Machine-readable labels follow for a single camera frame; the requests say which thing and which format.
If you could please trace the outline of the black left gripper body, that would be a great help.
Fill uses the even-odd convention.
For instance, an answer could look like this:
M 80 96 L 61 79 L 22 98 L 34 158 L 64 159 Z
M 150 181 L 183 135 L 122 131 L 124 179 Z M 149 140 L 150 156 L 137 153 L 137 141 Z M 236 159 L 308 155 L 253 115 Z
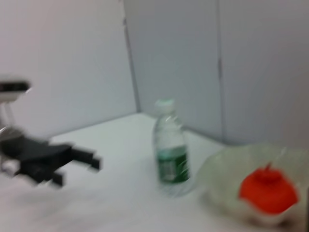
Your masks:
M 0 169 L 12 177 L 24 175 L 35 184 L 40 184 L 34 180 L 34 174 L 43 170 L 56 172 L 71 162 L 73 160 L 70 156 L 71 149 L 70 145 L 50 145 L 48 142 L 40 142 L 26 137 L 2 140 L 0 155 L 6 160 L 16 160 L 18 166 L 14 171 L 3 167 L 3 162 L 1 162 Z

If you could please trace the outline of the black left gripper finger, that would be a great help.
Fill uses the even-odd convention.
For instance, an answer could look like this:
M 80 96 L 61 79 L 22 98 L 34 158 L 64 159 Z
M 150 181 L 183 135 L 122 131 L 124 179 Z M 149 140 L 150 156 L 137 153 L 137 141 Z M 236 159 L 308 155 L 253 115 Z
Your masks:
M 93 170 L 101 170 L 102 159 L 95 156 L 95 153 L 92 151 L 72 148 L 70 151 L 70 156 L 74 161 L 87 164 L 89 168 Z
M 51 181 L 53 184 L 62 187 L 64 186 L 64 177 L 62 174 L 52 172 L 50 170 L 38 171 L 34 174 L 34 180 L 38 183 Z

